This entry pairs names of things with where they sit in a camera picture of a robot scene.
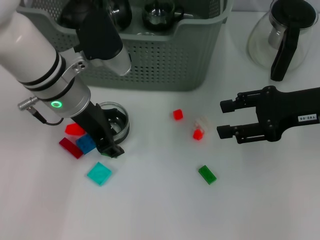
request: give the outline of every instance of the blue block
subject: blue block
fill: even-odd
[[[86,134],[79,139],[75,141],[75,144],[78,148],[81,149],[83,154],[89,153],[91,150],[96,148],[96,144],[93,141],[93,139],[89,136],[89,134]]]
[[[98,162],[91,171],[87,174],[87,176],[97,183],[99,186],[102,186],[108,178],[110,178],[112,171]]]

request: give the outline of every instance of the red block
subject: red block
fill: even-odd
[[[69,135],[82,136],[86,133],[78,124],[73,123],[66,126],[64,132]]]
[[[204,133],[200,130],[200,129],[196,129],[194,132],[193,132],[193,138],[195,140],[201,140],[202,138],[204,137]]]
[[[59,142],[59,144],[69,153],[71,153],[76,159],[79,159],[84,154],[76,145],[74,145],[65,137]]]
[[[174,120],[178,121],[184,118],[184,114],[181,109],[173,111]]]

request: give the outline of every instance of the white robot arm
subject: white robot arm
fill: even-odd
[[[44,102],[61,118],[72,118],[110,157],[124,153],[113,141],[111,127],[100,106],[90,101],[89,88],[77,77],[88,66],[107,66],[120,76],[131,69],[130,56],[109,15],[90,13],[77,29],[80,44],[58,53],[32,22],[16,12],[20,0],[0,0],[0,64],[34,97],[19,105],[42,123],[33,105]]]

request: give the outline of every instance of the basket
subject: basket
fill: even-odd
[[[57,24],[66,3],[66,0],[33,0],[30,8],[20,6],[17,11],[27,16],[62,52],[79,43],[75,30]],[[194,90],[206,78],[221,24],[227,19],[232,3],[233,0],[180,2],[188,13],[184,19],[168,32],[152,35],[142,22],[141,0],[133,0],[130,2],[132,22],[119,32],[131,56],[130,73],[118,76],[106,67],[91,66],[80,77],[88,85],[105,88]]]

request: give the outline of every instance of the glass teapot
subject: glass teapot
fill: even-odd
[[[259,66],[271,69],[270,78],[282,81],[287,70],[305,59],[318,12],[305,0],[274,0],[253,28],[247,50]]]

